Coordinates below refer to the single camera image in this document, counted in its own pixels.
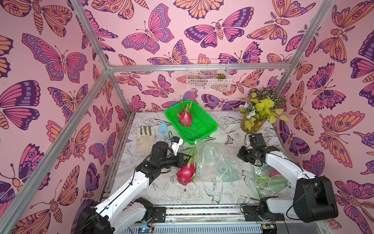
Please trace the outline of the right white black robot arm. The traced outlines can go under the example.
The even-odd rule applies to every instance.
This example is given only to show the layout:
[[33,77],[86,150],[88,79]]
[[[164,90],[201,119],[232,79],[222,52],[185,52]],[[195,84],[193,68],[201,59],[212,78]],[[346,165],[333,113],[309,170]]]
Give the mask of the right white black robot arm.
[[267,164],[295,187],[291,199],[260,199],[257,210],[261,219],[270,220],[275,215],[285,215],[292,220],[310,223],[338,217],[339,211],[331,180],[301,168],[278,148],[268,146],[262,134],[246,134],[244,145],[237,157],[253,166],[256,162],[259,162],[259,167]]

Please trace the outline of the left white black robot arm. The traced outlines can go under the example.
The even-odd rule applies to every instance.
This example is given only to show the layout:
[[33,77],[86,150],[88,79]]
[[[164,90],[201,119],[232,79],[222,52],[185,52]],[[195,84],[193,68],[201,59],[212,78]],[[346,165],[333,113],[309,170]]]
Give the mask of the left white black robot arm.
[[178,144],[159,141],[135,168],[131,178],[116,192],[96,206],[84,208],[74,229],[75,234],[120,234],[137,222],[152,220],[153,204],[137,195],[161,175],[163,169],[182,168],[191,156],[178,152]]

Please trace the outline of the pink dragon fruit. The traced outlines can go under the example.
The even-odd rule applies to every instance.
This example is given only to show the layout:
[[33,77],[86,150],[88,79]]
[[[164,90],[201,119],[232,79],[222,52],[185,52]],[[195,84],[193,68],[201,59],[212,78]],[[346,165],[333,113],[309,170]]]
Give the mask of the pink dragon fruit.
[[197,154],[196,146],[190,150],[189,155],[191,158],[189,159],[188,163],[182,167],[177,173],[177,181],[182,185],[188,185],[193,182],[196,168],[195,168],[195,157]]
[[183,110],[177,114],[179,123],[185,127],[191,127],[192,125],[193,115],[190,113],[192,103],[192,101],[182,101]]

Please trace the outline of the clear green zip-top bag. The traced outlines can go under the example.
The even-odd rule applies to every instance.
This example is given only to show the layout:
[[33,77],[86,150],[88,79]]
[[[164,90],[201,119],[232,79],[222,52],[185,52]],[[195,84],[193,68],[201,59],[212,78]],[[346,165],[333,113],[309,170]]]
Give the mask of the clear green zip-top bag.
[[239,148],[198,140],[195,142],[195,182],[236,182],[241,179]]

